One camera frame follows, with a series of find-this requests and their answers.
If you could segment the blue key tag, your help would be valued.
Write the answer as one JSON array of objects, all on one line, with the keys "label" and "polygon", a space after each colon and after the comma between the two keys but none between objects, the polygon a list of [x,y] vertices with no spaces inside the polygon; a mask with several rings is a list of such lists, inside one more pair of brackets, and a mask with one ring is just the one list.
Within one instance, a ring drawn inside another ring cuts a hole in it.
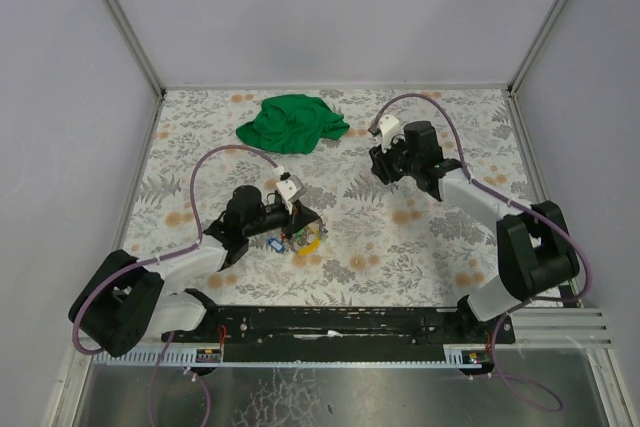
[{"label": "blue key tag", "polygon": [[277,239],[275,239],[275,238],[271,238],[271,239],[269,239],[269,240],[267,241],[267,245],[268,245],[272,250],[274,250],[275,252],[283,253],[283,252],[285,251],[285,246],[284,246],[284,244],[283,244],[281,241],[279,241],[279,240],[277,240]]}]

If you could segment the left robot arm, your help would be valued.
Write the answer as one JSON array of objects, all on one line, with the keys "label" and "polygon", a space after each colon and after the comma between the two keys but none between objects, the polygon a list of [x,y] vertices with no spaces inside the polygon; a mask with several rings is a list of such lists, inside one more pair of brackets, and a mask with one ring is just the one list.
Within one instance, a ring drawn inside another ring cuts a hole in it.
[{"label": "left robot arm", "polygon": [[196,330],[207,307],[190,290],[193,278],[233,266],[253,236],[278,230],[290,239],[319,221],[297,194],[273,196],[266,204],[257,188],[236,188],[198,241],[158,257],[140,260],[123,249],[111,252],[69,309],[76,350],[120,357],[146,336]]}]

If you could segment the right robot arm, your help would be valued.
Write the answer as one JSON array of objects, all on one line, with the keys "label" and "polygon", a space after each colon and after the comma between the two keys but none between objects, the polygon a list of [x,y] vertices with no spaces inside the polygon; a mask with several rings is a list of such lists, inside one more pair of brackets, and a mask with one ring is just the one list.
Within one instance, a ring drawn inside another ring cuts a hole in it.
[{"label": "right robot arm", "polygon": [[385,115],[372,131],[381,144],[369,151],[371,171],[383,184],[410,177],[420,191],[463,210],[496,238],[498,274],[459,301],[461,312],[487,322],[578,275],[575,248],[560,234],[566,223],[556,204],[520,208],[498,198],[472,181],[461,161],[444,157],[429,121],[402,126]]}]

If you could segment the floral table mat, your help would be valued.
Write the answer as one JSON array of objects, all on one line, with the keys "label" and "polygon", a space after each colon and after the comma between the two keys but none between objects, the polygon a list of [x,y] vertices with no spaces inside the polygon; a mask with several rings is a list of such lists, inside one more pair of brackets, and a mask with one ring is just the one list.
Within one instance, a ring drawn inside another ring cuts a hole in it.
[{"label": "floral table mat", "polygon": [[[242,151],[236,130],[255,118],[266,90],[171,90],[160,108],[123,247],[147,258],[192,243],[233,190],[275,188],[270,164]],[[404,123],[428,120],[444,154],[510,197],[538,198],[498,89],[322,89],[318,97],[349,124],[339,140],[278,162],[305,185],[305,205],[327,234],[306,256],[277,253],[266,236],[221,273],[193,285],[220,304],[452,306],[497,272],[491,232],[463,211],[420,192],[412,179],[384,185],[370,171],[369,125],[380,109]]]}]

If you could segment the green crumpled cloth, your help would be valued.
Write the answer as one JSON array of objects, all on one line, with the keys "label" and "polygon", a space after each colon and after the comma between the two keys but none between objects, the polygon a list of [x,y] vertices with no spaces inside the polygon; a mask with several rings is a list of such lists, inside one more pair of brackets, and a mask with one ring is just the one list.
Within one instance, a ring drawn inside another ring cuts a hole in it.
[{"label": "green crumpled cloth", "polygon": [[257,116],[236,129],[247,146],[277,154],[310,154],[320,140],[337,141],[350,129],[319,97],[286,94],[264,99]]}]

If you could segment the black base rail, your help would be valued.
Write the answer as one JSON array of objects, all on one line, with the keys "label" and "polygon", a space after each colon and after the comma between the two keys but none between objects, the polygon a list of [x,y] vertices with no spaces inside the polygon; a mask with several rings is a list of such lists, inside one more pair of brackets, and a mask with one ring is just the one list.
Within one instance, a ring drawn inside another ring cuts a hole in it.
[{"label": "black base rail", "polygon": [[228,363],[436,362],[446,345],[511,345],[511,321],[435,307],[214,306],[173,341],[222,347]]}]

